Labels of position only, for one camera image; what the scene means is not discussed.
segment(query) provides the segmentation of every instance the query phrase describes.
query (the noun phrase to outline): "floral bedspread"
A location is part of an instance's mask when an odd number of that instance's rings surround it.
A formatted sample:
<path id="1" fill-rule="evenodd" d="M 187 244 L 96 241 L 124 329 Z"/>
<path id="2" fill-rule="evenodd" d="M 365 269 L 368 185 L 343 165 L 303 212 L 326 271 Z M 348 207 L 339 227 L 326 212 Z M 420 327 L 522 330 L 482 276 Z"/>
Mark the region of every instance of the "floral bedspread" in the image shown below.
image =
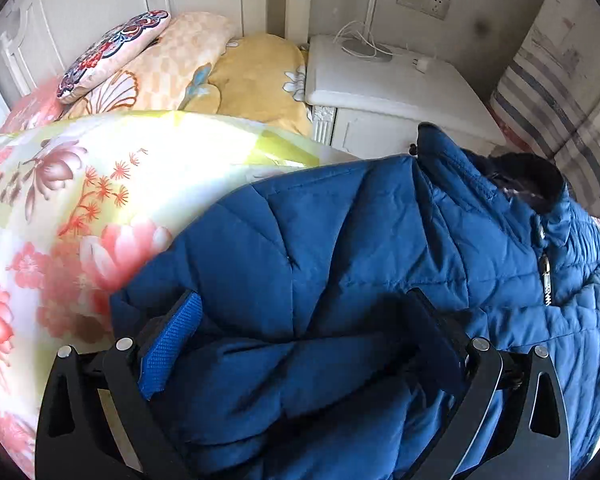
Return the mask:
<path id="1" fill-rule="evenodd" d="M 30 477 L 58 347 L 112 342 L 109 294 L 211 203 L 350 160 L 271 126 L 188 112 L 88 116 L 0 137 L 0 442 Z"/>

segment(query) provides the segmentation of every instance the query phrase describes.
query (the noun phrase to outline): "zipper pull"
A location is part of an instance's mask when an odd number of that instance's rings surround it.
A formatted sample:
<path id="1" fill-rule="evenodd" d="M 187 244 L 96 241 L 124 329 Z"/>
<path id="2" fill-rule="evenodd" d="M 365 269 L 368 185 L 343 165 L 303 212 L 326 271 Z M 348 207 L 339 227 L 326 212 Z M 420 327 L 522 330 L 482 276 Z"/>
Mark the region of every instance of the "zipper pull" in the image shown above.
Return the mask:
<path id="1" fill-rule="evenodd" d="M 549 265 L 549 257 L 544 253 L 540 258 L 540 273 L 542 274 L 542 288 L 544 288 L 544 304 L 551 305 L 551 265 Z"/>

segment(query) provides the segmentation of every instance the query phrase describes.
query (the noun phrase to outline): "nightstand top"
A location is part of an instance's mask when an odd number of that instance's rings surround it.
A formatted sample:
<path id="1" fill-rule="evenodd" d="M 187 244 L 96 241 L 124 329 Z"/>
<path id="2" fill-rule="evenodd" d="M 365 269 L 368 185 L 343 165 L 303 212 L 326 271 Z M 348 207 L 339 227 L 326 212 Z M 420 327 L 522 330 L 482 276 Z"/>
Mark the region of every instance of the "nightstand top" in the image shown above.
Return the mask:
<path id="1" fill-rule="evenodd" d="M 452 65 L 431 59 L 416 70 L 421 54 L 391 47 L 390 62 L 359 59 L 344 52 L 333 36 L 314 36 L 309 49 L 306 101 L 413 121 L 429 121 L 493 144 L 505 139 L 487 108 Z"/>

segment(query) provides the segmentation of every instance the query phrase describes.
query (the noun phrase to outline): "white nightstand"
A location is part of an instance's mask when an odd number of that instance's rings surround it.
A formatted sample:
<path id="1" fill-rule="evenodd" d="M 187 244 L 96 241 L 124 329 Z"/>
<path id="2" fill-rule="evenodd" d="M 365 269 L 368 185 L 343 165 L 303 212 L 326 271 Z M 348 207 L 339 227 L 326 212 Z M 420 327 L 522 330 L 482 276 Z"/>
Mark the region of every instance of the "white nightstand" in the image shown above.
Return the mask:
<path id="1" fill-rule="evenodd" d="M 488 155 L 505 138 L 478 96 L 449 63 L 391 48 L 394 58 L 353 57 L 331 36 L 309 49 L 306 101 L 314 106 L 314 139 L 360 158 L 405 153 L 423 121 L 436 124 L 459 146 Z"/>

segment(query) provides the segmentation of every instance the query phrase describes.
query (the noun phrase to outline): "wall switch panel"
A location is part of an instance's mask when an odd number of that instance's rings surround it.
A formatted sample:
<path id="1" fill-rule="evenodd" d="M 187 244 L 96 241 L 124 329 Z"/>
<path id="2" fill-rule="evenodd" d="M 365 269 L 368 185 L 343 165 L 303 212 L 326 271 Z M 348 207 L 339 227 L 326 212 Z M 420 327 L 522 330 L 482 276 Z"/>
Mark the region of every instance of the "wall switch panel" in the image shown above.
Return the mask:
<path id="1" fill-rule="evenodd" d="M 449 12 L 451 0 L 398 0 L 399 5 L 424 12 L 439 20 L 444 20 Z"/>

